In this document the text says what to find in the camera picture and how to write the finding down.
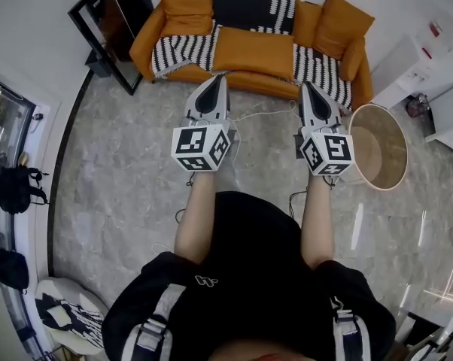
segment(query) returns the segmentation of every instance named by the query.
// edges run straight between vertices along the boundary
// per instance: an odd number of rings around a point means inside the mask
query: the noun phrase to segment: white cabinet
[[[424,51],[404,36],[373,71],[372,103],[391,108],[416,91],[430,77],[431,61]]]
[[[440,141],[453,150],[453,87],[430,101],[436,132],[425,141]]]

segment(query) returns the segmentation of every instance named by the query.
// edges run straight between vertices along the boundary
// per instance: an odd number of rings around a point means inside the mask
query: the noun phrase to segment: gray tile floor
[[[143,82],[132,97],[113,79],[93,78],[78,111],[57,194],[54,267],[57,276],[79,281],[107,305],[155,257],[154,243],[173,245],[175,212],[185,206],[189,175],[169,156],[171,135],[196,87]],[[288,109],[286,100],[234,89],[231,102],[233,119]],[[419,286],[409,296],[419,311],[436,301],[419,290],[445,289],[453,265],[453,157],[441,144],[424,143],[432,127],[426,119],[410,119],[401,106],[394,114],[409,145],[404,181],[386,193],[339,184],[332,208],[337,259],[360,269],[375,296],[397,314],[407,284]],[[240,187],[287,211],[289,195],[304,190],[308,178],[306,163],[293,151],[299,118],[291,112],[259,115],[237,124]],[[294,199],[298,220],[304,201]],[[351,250],[360,203],[364,218]]]

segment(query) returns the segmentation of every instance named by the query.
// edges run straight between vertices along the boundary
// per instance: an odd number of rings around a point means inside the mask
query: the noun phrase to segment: sofa armrest
[[[148,20],[146,20],[129,50],[132,61],[143,75],[143,78],[149,81],[154,80],[154,75],[150,70],[151,54],[160,38],[165,20],[165,11],[161,5],[158,5],[148,17]]]
[[[372,86],[372,78],[370,77],[369,61],[367,54],[363,52],[364,56],[360,62],[357,75],[352,81],[352,110],[357,110],[361,105],[369,103],[374,97],[374,89]]]

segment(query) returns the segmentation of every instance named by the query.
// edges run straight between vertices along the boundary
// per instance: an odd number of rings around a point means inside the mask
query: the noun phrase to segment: orange cushion
[[[355,79],[360,62],[365,55],[365,39],[356,38],[352,40],[345,50],[342,61],[340,62],[340,78],[342,80]]]
[[[255,71],[293,80],[293,36],[222,27],[212,71]]]
[[[293,19],[293,39],[303,47],[311,47],[315,38],[315,29],[322,15],[322,7],[308,2],[295,0]]]
[[[161,4],[166,23],[160,37],[211,33],[212,0],[161,0]]]
[[[318,22],[313,47],[341,60],[348,44],[362,38],[375,18],[345,0],[326,0]]]

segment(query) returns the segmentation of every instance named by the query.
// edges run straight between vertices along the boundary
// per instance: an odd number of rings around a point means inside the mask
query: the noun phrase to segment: black and white striped blanket
[[[221,26],[283,35],[291,35],[293,31],[295,0],[213,0],[213,6],[216,20],[213,20],[210,35],[170,36],[158,40],[151,63],[156,78],[165,79],[189,64],[211,72]],[[351,82],[340,79],[339,62],[334,58],[294,44],[293,76],[293,84],[315,83],[333,100],[351,108]]]

